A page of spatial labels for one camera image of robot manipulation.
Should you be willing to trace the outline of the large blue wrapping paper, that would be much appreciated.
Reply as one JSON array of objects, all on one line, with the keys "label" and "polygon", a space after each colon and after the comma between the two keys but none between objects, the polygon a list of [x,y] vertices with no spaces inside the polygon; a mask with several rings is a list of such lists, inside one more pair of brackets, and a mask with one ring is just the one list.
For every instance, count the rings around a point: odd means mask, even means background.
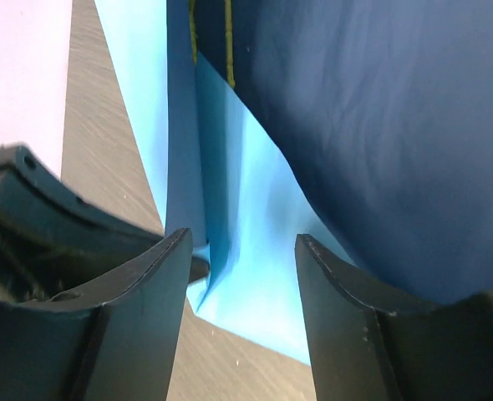
[{"label": "large blue wrapping paper", "polygon": [[438,303],[493,289],[493,1],[96,4],[155,205],[210,263],[195,314],[309,360],[309,234]]}]

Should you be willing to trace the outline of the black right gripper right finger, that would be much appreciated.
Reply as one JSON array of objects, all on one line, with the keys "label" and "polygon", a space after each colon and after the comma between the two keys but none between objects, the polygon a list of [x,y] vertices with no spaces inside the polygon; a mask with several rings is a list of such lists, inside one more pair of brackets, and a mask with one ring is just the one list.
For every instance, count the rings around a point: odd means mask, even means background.
[{"label": "black right gripper right finger", "polygon": [[493,400],[493,291],[446,306],[296,239],[297,279],[320,400]]}]

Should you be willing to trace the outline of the peach fake rose stem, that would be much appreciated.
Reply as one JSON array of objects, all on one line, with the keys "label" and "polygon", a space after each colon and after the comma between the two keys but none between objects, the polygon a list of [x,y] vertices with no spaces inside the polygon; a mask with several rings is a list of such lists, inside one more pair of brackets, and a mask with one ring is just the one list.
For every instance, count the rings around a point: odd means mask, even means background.
[{"label": "peach fake rose stem", "polygon": [[197,63],[197,35],[196,35],[196,21],[195,21],[195,7],[196,0],[188,1],[188,11],[189,11],[189,26],[190,26],[190,36],[191,36],[191,50],[193,62]]},{"label": "peach fake rose stem", "polygon": [[233,26],[232,26],[232,4],[231,0],[224,1],[225,11],[225,40],[226,40],[226,81],[234,89],[236,81],[233,65]]}]

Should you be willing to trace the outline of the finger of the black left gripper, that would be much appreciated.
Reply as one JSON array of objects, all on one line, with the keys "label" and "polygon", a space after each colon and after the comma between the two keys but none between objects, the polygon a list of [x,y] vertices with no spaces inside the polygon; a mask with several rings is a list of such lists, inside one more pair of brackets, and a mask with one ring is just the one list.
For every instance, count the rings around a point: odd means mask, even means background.
[{"label": "finger of the black left gripper", "polygon": [[85,201],[25,146],[0,147],[0,301],[112,301],[163,236]]}]

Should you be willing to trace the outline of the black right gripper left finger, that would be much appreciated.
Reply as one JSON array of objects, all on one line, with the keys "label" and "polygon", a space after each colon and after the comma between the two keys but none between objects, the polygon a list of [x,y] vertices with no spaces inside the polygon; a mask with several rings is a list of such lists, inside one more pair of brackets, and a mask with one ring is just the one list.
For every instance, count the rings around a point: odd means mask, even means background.
[{"label": "black right gripper left finger", "polygon": [[51,301],[0,301],[0,400],[165,399],[191,254],[180,229]]}]

